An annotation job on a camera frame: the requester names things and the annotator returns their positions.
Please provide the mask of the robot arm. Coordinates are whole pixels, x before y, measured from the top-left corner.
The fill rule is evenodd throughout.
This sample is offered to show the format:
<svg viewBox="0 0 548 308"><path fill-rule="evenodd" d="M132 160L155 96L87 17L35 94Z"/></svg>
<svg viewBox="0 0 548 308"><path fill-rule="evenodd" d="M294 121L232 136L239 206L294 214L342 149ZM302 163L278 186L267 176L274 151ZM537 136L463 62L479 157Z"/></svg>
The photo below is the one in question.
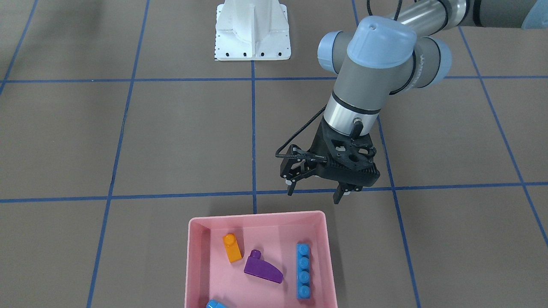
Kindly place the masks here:
<svg viewBox="0 0 548 308"><path fill-rule="evenodd" d="M380 177L370 130L390 95L432 86L452 66L450 48L433 35L456 26L546 29L545 0L418 0L388 16L369 15L354 33L327 33L317 58L337 75L308 150L284 143L280 177L292 195L298 181L319 177L338 183L333 195L371 187Z"/></svg>

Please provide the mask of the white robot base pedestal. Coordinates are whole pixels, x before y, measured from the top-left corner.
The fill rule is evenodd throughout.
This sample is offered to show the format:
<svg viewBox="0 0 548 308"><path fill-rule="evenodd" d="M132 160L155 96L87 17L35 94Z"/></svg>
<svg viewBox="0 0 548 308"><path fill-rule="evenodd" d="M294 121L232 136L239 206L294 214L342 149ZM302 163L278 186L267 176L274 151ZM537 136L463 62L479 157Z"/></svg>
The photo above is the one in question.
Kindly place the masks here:
<svg viewBox="0 0 548 308"><path fill-rule="evenodd" d="M214 60L290 59L286 5L277 0L226 0L216 14Z"/></svg>

